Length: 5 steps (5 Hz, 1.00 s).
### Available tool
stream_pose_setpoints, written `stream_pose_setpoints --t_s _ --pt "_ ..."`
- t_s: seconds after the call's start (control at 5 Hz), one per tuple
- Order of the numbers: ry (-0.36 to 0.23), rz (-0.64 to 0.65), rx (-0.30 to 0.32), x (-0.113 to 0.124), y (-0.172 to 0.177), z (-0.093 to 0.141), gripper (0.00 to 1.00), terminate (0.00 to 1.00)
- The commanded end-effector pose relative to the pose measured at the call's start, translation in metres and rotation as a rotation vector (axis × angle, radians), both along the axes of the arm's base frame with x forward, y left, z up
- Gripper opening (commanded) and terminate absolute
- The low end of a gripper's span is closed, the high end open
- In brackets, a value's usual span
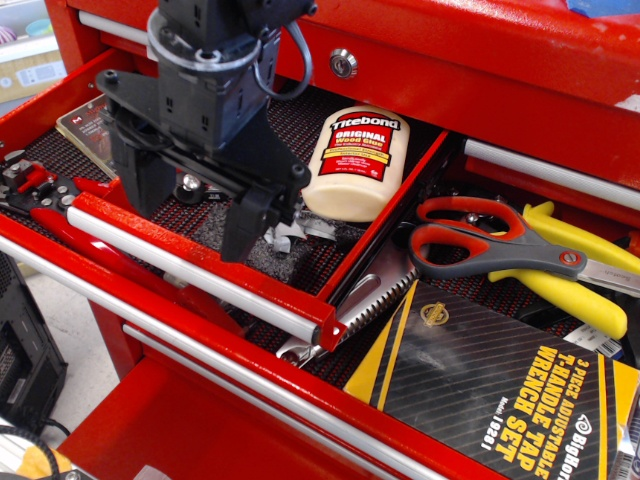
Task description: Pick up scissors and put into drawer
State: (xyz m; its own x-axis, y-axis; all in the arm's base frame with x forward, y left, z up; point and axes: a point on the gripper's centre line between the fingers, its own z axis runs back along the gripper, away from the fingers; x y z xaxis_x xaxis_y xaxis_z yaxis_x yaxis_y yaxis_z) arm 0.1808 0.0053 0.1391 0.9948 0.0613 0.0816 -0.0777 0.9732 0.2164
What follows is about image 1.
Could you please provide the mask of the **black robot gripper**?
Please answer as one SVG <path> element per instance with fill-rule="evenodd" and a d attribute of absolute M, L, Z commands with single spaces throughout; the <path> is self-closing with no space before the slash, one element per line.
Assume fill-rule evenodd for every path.
<path fill-rule="evenodd" d="M 147 22 L 155 77 L 106 70 L 112 159 L 131 206 L 143 217 L 171 194 L 183 170 L 231 197 L 221 260 L 244 263 L 271 227 L 291 226 L 310 180 L 267 119 L 280 35 L 311 54 L 298 20 L 313 1 L 162 1 Z"/>

